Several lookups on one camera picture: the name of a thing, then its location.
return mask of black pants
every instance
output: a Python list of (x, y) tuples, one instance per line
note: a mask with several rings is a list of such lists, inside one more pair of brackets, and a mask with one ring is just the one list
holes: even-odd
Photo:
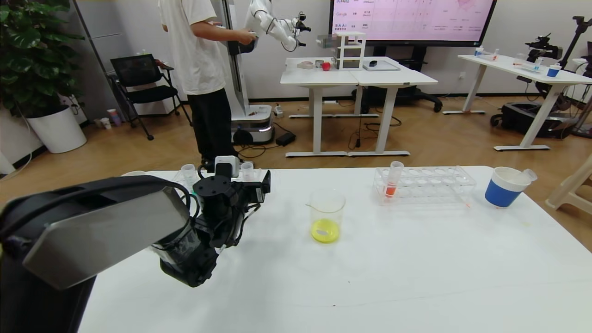
[(202, 159), (238, 156), (231, 142), (232, 112), (223, 89), (204, 95), (187, 95), (193, 114), (193, 131)]

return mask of monitor stand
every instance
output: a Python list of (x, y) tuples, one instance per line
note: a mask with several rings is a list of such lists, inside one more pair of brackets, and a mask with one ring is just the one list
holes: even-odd
[[(409, 67), (414, 71), (421, 72), (423, 64), (427, 64), (424, 61), (426, 56), (427, 47), (425, 46), (414, 46), (413, 53), (409, 59), (395, 59), (401, 65)], [(375, 46), (374, 53), (375, 57), (384, 57), (387, 55), (386, 46)], [(364, 90), (364, 96), (362, 97), (362, 112), (368, 113), (369, 107), (382, 106), (384, 99), (387, 96), (387, 90), (378, 87), (368, 87)], [(434, 103), (434, 112), (440, 112), (442, 109), (442, 101), (436, 98), (434, 95), (426, 94), (422, 92), (417, 86), (407, 87), (399, 89), (397, 94), (397, 104), (406, 104), (409, 101), (415, 100), (428, 100)]]

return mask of shelf unit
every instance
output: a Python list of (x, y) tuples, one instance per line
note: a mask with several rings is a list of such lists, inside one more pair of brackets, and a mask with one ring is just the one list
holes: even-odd
[(341, 71), (361, 71), (366, 49), (366, 34), (357, 31), (341, 31), (334, 34), (334, 41), (333, 66)]

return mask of white power adapter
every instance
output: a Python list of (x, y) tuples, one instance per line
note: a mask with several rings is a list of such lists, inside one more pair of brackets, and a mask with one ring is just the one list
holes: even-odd
[(282, 110), (282, 106), (277, 104), (274, 108), (274, 113), (277, 118), (284, 118), (284, 111)]
[(240, 160), (236, 156), (216, 156), (216, 160), (214, 161), (214, 170), (218, 168), (218, 164), (228, 163), (232, 166), (232, 178), (236, 178), (239, 176), (240, 171)]

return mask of television screen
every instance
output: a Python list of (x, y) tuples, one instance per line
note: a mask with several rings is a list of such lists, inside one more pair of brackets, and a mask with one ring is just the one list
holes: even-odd
[(367, 41), (400, 44), (479, 45), (495, 4), (496, 0), (332, 0), (330, 33), (360, 31)]

